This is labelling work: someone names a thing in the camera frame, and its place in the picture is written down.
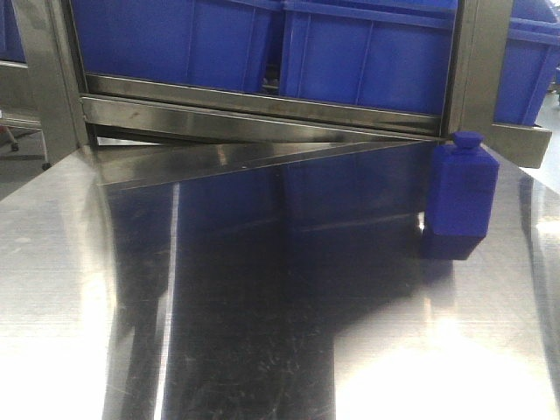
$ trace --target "chair leg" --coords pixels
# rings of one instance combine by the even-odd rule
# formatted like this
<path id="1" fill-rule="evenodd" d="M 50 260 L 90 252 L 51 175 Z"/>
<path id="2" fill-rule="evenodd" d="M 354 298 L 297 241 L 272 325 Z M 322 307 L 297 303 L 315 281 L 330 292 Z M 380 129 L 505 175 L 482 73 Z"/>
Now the chair leg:
<path id="1" fill-rule="evenodd" d="M 19 151 L 18 140 L 16 140 L 14 135 L 11 133 L 10 128 L 6 126 L 2 126 L 2 127 L 4 129 L 4 132 L 8 135 L 8 139 L 10 140 L 11 151 Z"/>
<path id="2" fill-rule="evenodd" d="M 45 157 L 45 162 L 43 163 L 43 165 L 41 167 L 43 168 L 43 171 L 46 171 L 52 165 L 49 162 L 49 153 L 46 149 L 46 141 L 45 141 L 45 135 L 43 134 L 43 131 L 40 131 L 40 135 L 41 135 L 41 147 L 43 148 L 43 156 Z"/>

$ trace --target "bottle cap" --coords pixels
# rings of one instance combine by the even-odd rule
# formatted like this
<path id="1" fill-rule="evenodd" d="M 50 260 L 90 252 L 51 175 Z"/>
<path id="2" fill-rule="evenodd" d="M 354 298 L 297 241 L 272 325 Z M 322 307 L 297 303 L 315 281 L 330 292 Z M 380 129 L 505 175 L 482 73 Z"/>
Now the bottle cap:
<path id="1" fill-rule="evenodd" d="M 476 131 L 458 131 L 453 133 L 453 142 L 460 149 L 475 149 L 480 146 L 484 136 Z"/>

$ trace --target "metal rack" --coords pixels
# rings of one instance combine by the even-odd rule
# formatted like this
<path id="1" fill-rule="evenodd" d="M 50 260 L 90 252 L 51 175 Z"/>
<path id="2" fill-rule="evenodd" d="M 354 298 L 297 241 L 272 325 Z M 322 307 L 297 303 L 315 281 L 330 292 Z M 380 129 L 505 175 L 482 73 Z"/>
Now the metal rack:
<path id="1" fill-rule="evenodd" d="M 222 92 L 86 74 L 70 0 L 13 0 L 27 64 L 0 61 L 0 124 L 41 127 L 52 162 L 96 130 L 179 141 L 438 140 L 478 130 L 518 165 L 541 163 L 551 133 L 494 123 L 513 0 L 461 0 L 443 116 Z"/>

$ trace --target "floor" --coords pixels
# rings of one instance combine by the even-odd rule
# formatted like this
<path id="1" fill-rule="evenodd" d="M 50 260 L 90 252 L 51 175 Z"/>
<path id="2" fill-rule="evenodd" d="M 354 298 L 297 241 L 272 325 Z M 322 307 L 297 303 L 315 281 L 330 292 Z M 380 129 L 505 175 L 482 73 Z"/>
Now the floor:
<path id="1" fill-rule="evenodd" d="M 524 171 L 560 194 L 560 105 L 557 94 L 547 95 L 536 122 L 554 134 L 541 168 Z M 19 151 L 16 152 L 11 151 L 7 138 L 0 136 L 0 200 L 43 173 L 39 133 L 25 134 L 17 130 L 14 133 L 19 137 Z"/>
<path id="2" fill-rule="evenodd" d="M 0 135 L 0 200 L 43 173 L 40 133 L 16 129 L 13 133 L 19 151 L 11 151 L 8 137 Z"/>

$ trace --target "blue plastic crate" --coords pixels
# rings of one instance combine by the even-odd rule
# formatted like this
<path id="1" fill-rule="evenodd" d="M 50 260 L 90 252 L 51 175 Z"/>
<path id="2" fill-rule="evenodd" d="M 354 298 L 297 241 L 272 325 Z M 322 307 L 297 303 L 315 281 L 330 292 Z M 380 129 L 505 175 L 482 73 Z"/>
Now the blue plastic crate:
<path id="1" fill-rule="evenodd" d="M 452 14 L 296 1 L 284 8 L 281 95 L 441 114 Z"/>
<path id="2" fill-rule="evenodd" d="M 73 0 L 86 70 L 258 92 L 272 0 Z"/>
<path id="3" fill-rule="evenodd" d="M 441 114 L 456 0 L 313 2 L 286 3 L 281 95 Z M 560 62 L 558 17 L 548 0 L 516 0 L 512 16 L 495 120 L 533 125 Z"/>
<path id="4" fill-rule="evenodd" d="M 25 61 L 11 0 L 0 0 L 0 60 Z"/>
<path id="5" fill-rule="evenodd" d="M 517 0 L 494 120 L 534 125 L 560 62 L 560 23 L 547 0 Z"/>

